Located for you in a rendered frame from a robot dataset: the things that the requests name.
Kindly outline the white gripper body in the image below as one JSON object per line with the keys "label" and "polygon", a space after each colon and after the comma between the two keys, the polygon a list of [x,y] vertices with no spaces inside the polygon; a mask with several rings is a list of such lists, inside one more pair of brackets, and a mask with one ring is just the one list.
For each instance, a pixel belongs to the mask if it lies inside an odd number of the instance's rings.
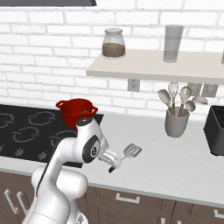
{"label": "white gripper body", "polygon": [[105,150],[99,159],[114,168],[119,168],[122,164],[122,160],[111,150]]}

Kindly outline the red pot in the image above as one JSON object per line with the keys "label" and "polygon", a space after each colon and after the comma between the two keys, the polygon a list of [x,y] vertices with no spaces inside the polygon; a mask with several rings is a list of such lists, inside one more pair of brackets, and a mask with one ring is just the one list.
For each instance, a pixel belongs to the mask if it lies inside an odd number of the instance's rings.
{"label": "red pot", "polygon": [[93,116],[98,111],[91,101],[83,98],[61,100],[56,103],[56,107],[60,110],[66,126],[73,128],[76,128],[78,120]]}

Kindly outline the brown drawer front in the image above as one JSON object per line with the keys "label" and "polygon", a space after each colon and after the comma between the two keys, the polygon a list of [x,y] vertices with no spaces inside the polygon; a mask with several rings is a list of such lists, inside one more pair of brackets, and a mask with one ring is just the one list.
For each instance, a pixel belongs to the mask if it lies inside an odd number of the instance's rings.
{"label": "brown drawer front", "polygon": [[177,201],[170,224],[224,224],[224,219],[214,217],[214,209],[224,214],[224,208]]}
{"label": "brown drawer front", "polygon": [[[130,199],[139,196],[140,204],[118,201],[117,193]],[[94,188],[93,195],[97,224],[170,224],[175,206],[175,201],[170,199],[98,187]]]}

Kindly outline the grey utensil holder cup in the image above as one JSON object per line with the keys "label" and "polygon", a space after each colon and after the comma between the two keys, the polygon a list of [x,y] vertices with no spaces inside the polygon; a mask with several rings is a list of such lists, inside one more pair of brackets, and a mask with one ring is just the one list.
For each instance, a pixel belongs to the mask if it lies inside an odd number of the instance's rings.
{"label": "grey utensil holder cup", "polygon": [[175,108],[175,115],[172,115],[170,110],[166,111],[164,129],[169,137],[178,138],[185,132],[190,114],[185,109],[184,112],[184,116],[179,116],[179,107]]}

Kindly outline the black hob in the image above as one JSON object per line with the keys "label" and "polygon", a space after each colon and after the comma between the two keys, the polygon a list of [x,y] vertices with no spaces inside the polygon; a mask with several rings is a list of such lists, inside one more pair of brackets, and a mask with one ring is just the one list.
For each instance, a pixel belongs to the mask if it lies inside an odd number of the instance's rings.
{"label": "black hob", "polygon": [[[47,164],[55,144],[63,138],[77,137],[77,130],[65,125],[58,110],[0,104],[0,156]],[[24,149],[20,157],[15,155]],[[46,159],[39,160],[45,151]]]}

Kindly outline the metal whisk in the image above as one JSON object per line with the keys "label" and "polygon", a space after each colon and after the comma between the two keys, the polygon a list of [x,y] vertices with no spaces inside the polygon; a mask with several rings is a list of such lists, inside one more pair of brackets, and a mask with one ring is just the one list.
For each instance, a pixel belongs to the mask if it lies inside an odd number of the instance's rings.
{"label": "metal whisk", "polygon": [[175,98],[179,91],[179,84],[177,82],[171,81],[168,85],[168,92],[171,97],[171,108],[172,113],[175,113]]}

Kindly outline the small grey ladle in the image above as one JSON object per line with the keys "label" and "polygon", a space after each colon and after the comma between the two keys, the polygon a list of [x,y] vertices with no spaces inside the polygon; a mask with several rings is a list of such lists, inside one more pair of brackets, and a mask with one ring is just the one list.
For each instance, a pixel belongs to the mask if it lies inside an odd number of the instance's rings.
{"label": "small grey ladle", "polygon": [[193,101],[187,101],[185,103],[185,111],[183,112],[183,116],[186,116],[188,112],[193,112],[195,109],[195,103]]}

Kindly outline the brown cupboard door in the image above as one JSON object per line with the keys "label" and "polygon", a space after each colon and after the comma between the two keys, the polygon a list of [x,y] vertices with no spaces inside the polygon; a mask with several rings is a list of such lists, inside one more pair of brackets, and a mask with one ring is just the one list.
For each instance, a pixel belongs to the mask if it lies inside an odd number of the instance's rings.
{"label": "brown cupboard door", "polygon": [[[17,213],[13,213],[4,195],[6,190],[10,191],[10,199],[13,206],[17,208]],[[18,201],[18,192],[23,194],[24,207],[29,209],[34,196],[31,177],[0,171],[0,224],[22,223],[25,213]]]}

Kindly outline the grey flat spoon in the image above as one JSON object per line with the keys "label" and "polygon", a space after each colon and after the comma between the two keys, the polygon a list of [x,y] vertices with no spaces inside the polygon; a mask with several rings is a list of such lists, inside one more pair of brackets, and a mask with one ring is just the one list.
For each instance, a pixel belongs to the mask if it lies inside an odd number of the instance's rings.
{"label": "grey flat spoon", "polygon": [[208,104],[207,98],[202,96],[202,95],[194,96],[192,98],[192,101],[194,103],[203,104],[203,105],[207,105]]}

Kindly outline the black box appliance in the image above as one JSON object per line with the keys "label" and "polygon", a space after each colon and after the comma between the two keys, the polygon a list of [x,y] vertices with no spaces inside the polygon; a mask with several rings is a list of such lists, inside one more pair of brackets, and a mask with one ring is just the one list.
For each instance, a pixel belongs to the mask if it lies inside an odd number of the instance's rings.
{"label": "black box appliance", "polygon": [[203,130],[211,153],[224,156],[224,106],[210,107]]}

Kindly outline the glass jar with brown contents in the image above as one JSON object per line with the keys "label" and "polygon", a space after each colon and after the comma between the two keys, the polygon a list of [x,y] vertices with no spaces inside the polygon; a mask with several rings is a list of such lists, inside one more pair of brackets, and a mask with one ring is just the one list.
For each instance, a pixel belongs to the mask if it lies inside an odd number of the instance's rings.
{"label": "glass jar with brown contents", "polygon": [[106,58],[121,58],[126,53],[123,30],[108,28],[102,42],[102,55]]}

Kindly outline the dark range hood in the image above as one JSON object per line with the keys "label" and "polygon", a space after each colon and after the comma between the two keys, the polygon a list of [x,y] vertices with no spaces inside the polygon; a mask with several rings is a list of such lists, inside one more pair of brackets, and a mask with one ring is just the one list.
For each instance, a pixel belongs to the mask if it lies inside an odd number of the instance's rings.
{"label": "dark range hood", "polygon": [[96,0],[0,0],[0,6],[6,7],[39,7],[39,6],[73,6],[94,7]]}

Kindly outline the grey wall outlet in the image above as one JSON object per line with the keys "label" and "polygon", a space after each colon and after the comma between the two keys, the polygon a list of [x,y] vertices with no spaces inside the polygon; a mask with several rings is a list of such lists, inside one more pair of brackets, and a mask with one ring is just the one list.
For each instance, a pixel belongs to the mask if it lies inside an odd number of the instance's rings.
{"label": "grey wall outlet", "polygon": [[130,92],[138,92],[140,90],[140,80],[128,79],[128,90]]}

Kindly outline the beige wall shelf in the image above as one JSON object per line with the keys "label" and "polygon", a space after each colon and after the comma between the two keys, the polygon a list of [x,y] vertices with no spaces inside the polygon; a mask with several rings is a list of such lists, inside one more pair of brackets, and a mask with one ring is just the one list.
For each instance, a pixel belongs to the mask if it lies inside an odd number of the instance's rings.
{"label": "beige wall shelf", "polygon": [[175,63],[163,61],[162,51],[128,49],[120,59],[99,55],[87,68],[87,76],[131,80],[177,81],[224,85],[221,53],[180,52]]}

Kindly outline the grey wall switch plate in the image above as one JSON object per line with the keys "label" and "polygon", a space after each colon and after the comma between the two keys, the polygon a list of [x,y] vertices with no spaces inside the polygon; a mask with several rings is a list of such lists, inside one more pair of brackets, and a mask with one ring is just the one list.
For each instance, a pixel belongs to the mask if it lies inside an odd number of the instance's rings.
{"label": "grey wall switch plate", "polygon": [[201,83],[188,83],[187,86],[191,89],[191,96],[197,96],[200,94],[200,90],[202,87]]}
{"label": "grey wall switch plate", "polygon": [[216,84],[205,84],[202,90],[202,96],[214,98],[217,94],[218,85]]}

